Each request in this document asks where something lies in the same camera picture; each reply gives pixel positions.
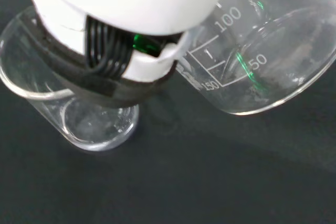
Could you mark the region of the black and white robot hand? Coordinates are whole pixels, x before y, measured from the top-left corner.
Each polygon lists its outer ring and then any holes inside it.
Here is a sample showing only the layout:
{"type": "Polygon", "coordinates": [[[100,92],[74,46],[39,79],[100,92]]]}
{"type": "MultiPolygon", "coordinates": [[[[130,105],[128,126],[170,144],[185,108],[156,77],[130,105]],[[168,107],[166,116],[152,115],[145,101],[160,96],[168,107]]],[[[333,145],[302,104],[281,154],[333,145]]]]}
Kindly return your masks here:
{"type": "Polygon", "coordinates": [[[168,81],[219,0],[31,0],[34,45],[77,96],[137,105],[168,81]]]}

